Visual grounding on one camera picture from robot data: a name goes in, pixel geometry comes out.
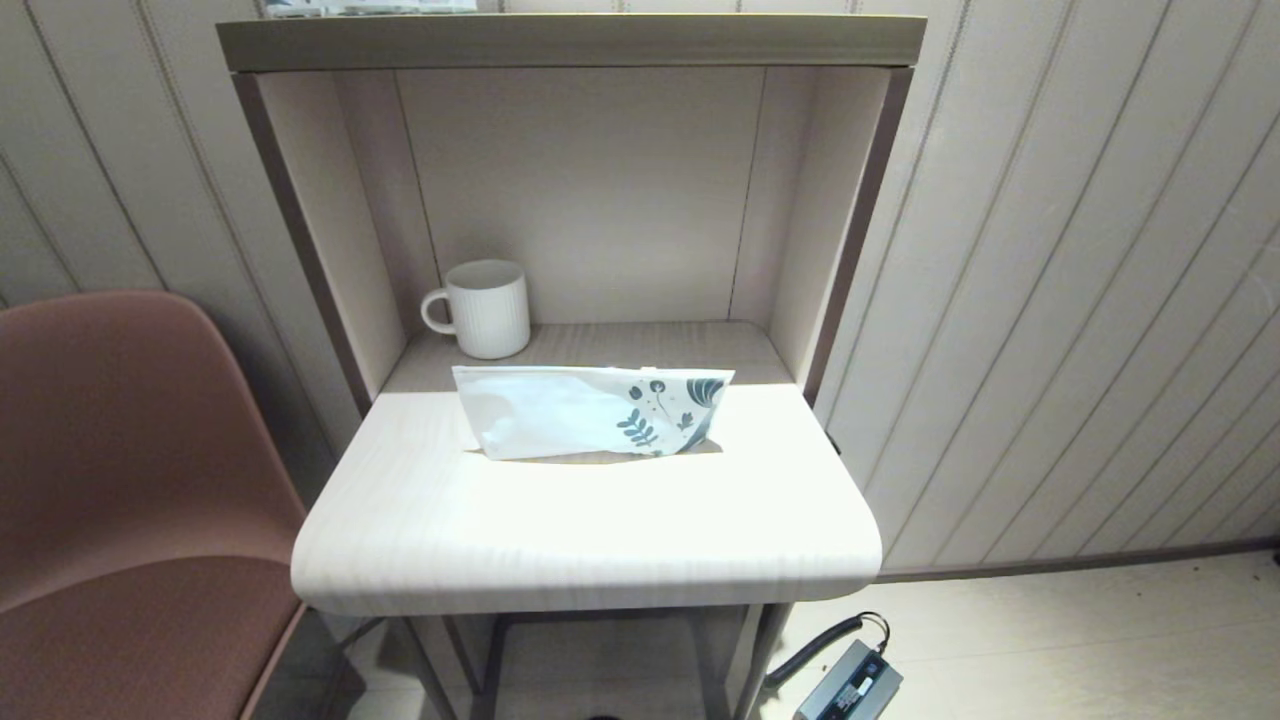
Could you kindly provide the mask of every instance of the floor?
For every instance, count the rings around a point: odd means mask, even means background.
[[[887,720],[1280,717],[1280,568],[1271,553],[873,585],[797,605],[776,662],[859,610],[892,623],[886,657],[905,680]],[[498,716],[700,717],[689,648],[662,621],[646,621],[621,634],[605,621],[517,626]],[[308,612],[255,720],[434,720],[394,635],[361,625]],[[856,637],[879,639],[870,628]],[[790,720],[844,647],[768,697],[759,720]],[[548,648],[539,662],[511,660]],[[582,667],[589,682],[575,680]]]

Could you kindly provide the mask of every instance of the white mug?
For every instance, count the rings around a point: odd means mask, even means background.
[[[448,300],[453,324],[439,323],[426,309]],[[444,275],[444,287],[422,299],[422,322],[442,334],[458,336],[458,347],[477,360],[515,355],[529,345],[529,291],[525,272],[507,260],[474,260]]]

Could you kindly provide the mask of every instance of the mug handle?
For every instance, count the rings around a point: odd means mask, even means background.
[[[420,313],[422,313],[422,322],[426,323],[426,327],[431,328],[433,331],[440,334],[458,334],[458,331],[453,328],[452,323],[438,323],[433,320],[430,315],[426,314],[426,309],[430,307],[433,302],[435,302],[436,300],[448,300],[448,299],[449,299],[448,290],[443,287],[440,290],[433,290],[431,292],[426,293],[426,297],[422,299],[422,307],[420,309]]]

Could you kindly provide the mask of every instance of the pink chair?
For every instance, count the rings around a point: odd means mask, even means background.
[[[0,717],[248,717],[303,610],[302,518],[196,305],[0,313]]]

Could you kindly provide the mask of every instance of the paneled wall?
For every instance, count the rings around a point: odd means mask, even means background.
[[[886,570],[1280,534],[1280,3],[908,8],[819,407]]]
[[[929,17],[817,409],[887,570],[1280,534],[1280,1],[481,8]],[[358,416],[214,36],[259,14],[0,0],[0,305],[195,299],[314,495]]]

